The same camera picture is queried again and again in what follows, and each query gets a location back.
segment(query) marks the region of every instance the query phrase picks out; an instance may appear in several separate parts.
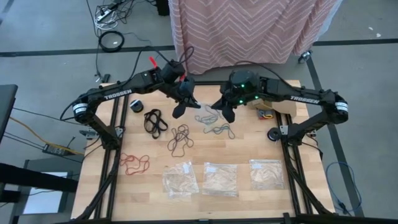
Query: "concrete floor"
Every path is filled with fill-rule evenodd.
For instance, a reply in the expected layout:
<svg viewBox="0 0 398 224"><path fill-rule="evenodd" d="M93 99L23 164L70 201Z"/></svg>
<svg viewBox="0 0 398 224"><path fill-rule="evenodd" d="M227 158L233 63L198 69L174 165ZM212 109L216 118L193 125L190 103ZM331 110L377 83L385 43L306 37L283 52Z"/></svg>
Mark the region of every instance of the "concrete floor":
<svg viewBox="0 0 398 224"><path fill-rule="evenodd" d="M89 0L92 10L102 4ZM0 1L0 10L7 1ZM345 0L333 19L329 31L320 40L358 40L396 38L398 17L395 0ZM96 37L88 15L85 1L69 0L14 0L8 13L2 13L0 25L0 52L33 50L93 49ZM121 32L135 32L153 45L172 45L170 18L157 16L156 8L148 3L134 7L128 24L120 24ZM126 36L126 47L147 45L133 35ZM393 103L398 84L398 45L355 45L314 47L313 61L323 88L331 88L349 102L350 118L337 125L340 140L348 163L355 170L358 189L363 197L363 211L367 217L398 218L396 201L396 161L398 155L397 130L394 114L398 106ZM163 52L175 58L174 51ZM125 80L132 70L136 53L100 54L99 70L112 74L111 81ZM146 58L155 53L142 55L137 70L150 67ZM313 88L311 76L305 64L297 64L291 56L283 65L270 65L283 78L298 79L308 88ZM262 72L259 68L248 67ZM225 80L230 69L216 69L197 80ZM0 58L0 83L19 86L15 107L58 117L64 107L95 83L95 55L58 55ZM319 108L309 106L310 115ZM60 123L47 118L13 111L13 117L32 126L45 139L67 144L76 136L72 148L82 151L85 140L78 134L79 126ZM24 128L10 122L7 131L37 142ZM325 167L336 161L327 128L318 132L320 147L324 151ZM53 158L29 146L4 138L0 145L0 162L22 167L26 159ZM75 170L79 164L69 163L66 169ZM335 167L330 172L333 189L348 203L346 190ZM7 223L13 204L0 208L0 222ZM71 208L60 214L67 218ZM22 217L19 223L49 223L44 216Z"/></svg>

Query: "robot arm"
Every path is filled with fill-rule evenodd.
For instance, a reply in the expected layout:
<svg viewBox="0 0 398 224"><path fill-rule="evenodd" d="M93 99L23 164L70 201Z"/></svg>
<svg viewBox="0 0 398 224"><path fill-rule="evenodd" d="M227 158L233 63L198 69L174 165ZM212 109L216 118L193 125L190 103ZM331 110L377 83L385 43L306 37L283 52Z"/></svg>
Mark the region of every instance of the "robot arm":
<svg viewBox="0 0 398 224"><path fill-rule="evenodd" d="M191 77L186 77L184 73L185 69L181 63L172 60L163 69L155 67L135 74L124 82L90 89L87 93L79 96L72 104L75 120L81 124L89 125L97 131L105 149L119 149L120 142L114 128L105 125L95 115L97 107L104 101L132 93L146 94L159 90L178 103L178 106L174 109L173 117L179 118L184 114L186 107L200 108L193 97L194 80Z"/></svg>
<svg viewBox="0 0 398 224"><path fill-rule="evenodd" d="M259 98L271 102L291 100L323 107L321 113L300 124L272 128L268 132L271 141L287 138L289 144L298 146L306 133L316 131L326 124L340 124L348 120L347 102L337 92L294 87L284 80L260 77L247 70L233 72L221 86L220 92L221 99L211 107L221 110L229 123L235 119L233 108Z"/></svg>

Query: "chevron pattern fabric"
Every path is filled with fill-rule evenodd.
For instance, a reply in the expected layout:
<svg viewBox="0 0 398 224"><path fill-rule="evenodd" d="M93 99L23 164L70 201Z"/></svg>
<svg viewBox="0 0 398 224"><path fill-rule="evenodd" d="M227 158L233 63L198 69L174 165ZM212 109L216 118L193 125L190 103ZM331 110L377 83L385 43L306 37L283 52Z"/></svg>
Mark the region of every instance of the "chevron pattern fabric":
<svg viewBox="0 0 398 224"><path fill-rule="evenodd" d="M169 0L174 46L190 73L240 60L285 63L308 50L336 0Z"/></svg>

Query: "wooden tabletop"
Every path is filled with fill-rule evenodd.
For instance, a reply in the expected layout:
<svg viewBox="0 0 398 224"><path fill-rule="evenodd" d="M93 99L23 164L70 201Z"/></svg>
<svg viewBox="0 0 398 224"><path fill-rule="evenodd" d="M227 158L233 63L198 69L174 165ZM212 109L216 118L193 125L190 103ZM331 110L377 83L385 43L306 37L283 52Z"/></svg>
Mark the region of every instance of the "wooden tabletop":
<svg viewBox="0 0 398 224"><path fill-rule="evenodd" d="M289 81L292 85L299 86L297 80ZM196 86L195 98L201 103L214 103L221 96L219 86ZM217 219L217 218L274 218L281 217L282 213L289 212L294 216L289 183L284 168L285 189L283 190L253 190L251 188L250 159L278 159L284 167L282 147L278 142L268 140L266 134L270 128L276 127L275 119L259 120L255 110L239 106L236 110L236 120L231 124L231 129L236 138L230 139L225 131L219 135L203 133L204 124L197 122L194 117L198 113L187 108L185 114L179 118L172 117L175 103L159 91L147 95L130 95L129 102L140 99L144 104L144 111L138 114L130 109L126 118L126 133L123 138L122 152L141 157L150 157L150 167L143 174L126 175L125 168L120 167L116 186L115 203L113 208L113 221L134 220L191 220L191 219ZM109 124L113 102L102 103L97 115ZM160 138L153 140L152 136L144 129L144 113L160 109L162 118L169 124L169 129L162 133ZM297 116L293 122L301 123L308 119L307 107L297 103ZM217 121L218 125L225 120ZM182 158L172 157L167 150L167 143L173 138L172 128L181 124L189 126L189 137L194 140L194 146L186 148ZM312 139L304 138L304 142L315 144ZM86 150L89 153L98 144ZM175 153L181 153L182 144L178 145ZM303 169L308 187L317 196L319 201L330 211L334 212L322 162L316 149L309 146L299 147ZM98 189L101 175L104 150L98 149L90 154L84 161L72 218L79 216L90 203ZM203 183L203 164L213 162L219 164L237 164L238 197L222 197L194 194L188 198L169 199L164 191L162 173L165 168L172 167L181 162L191 161L201 190ZM106 211L108 191L103 203L103 216ZM300 208L304 211L301 191L298 191Z"/></svg>

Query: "clear plastic bag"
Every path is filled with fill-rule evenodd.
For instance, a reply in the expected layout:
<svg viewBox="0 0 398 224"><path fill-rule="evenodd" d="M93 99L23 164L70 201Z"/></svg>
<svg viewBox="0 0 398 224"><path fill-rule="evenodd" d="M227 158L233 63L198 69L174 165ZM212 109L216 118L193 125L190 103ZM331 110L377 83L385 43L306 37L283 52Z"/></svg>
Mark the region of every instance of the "clear plastic bag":
<svg viewBox="0 0 398 224"><path fill-rule="evenodd" d="M163 185L169 198L189 197L199 193L191 161L176 164L163 171Z"/></svg>
<svg viewBox="0 0 398 224"><path fill-rule="evenodd" d="M202 193L237 197L236 170L237 165L205 163L205 179Z"/></svg>
<svg viewBox="0 0 398 224"><path fill-rule="evenodd" d="M250 160L251 185L256 190L284 189L282 164L273 159Z"/></svg>

